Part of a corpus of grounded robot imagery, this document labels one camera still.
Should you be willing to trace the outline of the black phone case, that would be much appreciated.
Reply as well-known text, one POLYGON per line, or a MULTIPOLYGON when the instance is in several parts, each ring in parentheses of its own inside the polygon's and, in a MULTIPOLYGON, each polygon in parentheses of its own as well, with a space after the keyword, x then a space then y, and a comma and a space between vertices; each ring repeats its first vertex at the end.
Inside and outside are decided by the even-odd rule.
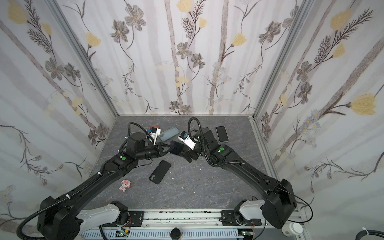
POLYGON ((152 172, 152 174, 149 177, 149 180, 156 184, 159 185, 165 175, 167 174, 168 170, 171 168, 171 163, 167 161, 161 161, 159 165, 155 168, 155 170, 152 172))

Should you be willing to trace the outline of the black phone blue edge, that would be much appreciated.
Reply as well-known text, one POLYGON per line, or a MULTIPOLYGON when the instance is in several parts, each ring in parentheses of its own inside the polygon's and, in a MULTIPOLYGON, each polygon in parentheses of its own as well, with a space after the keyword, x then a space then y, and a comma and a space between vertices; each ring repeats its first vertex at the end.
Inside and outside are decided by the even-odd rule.
POLYGON ((176 141, 171 141, 171 146, 172 149, 170 150, 170 153, 181 157, 183 157, 189 150, 187 145, 176 141))

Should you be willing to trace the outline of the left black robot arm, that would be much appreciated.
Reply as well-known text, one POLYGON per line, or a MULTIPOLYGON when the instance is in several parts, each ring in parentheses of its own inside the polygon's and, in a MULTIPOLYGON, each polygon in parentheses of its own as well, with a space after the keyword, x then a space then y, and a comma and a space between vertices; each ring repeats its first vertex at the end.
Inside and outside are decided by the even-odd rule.
POLYGON ((138 162, 156 159, 166 155, 172 146, 157 141, 150 133, 140 128, 140 132, 128 130, 118 153, 104 162, 100 170, 88 180, 60 197, 46 198, 40 209, 26 217, 17 228, 17 236, 30 240, 31 236, 23 228, 34 218, 38 218, 37 230, 42 240, 73 240, 85 223, 78 215, 81 210, 105 188, 138 167, 138 162))

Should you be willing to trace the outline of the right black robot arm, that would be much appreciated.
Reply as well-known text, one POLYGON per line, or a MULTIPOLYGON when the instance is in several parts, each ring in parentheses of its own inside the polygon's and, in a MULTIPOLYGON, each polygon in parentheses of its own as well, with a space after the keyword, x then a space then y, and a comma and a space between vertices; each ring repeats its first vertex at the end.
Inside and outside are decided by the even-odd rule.
POLYGON ((289 181, 277 180, 270 177, 246 162, 231 147, 219 144, 209 128, 202 128, 196 117, 188 121, 188 130, 179 135, 188 148, 189 153, 203 156, 206 162, 214 168, 229 171, 252 187, 261 196, 260 200, 243 201, 237 205, 234 212, 239 224, 243 220, 265 219, 277 229, 282 229, 297 208, 297 199, 289 181))

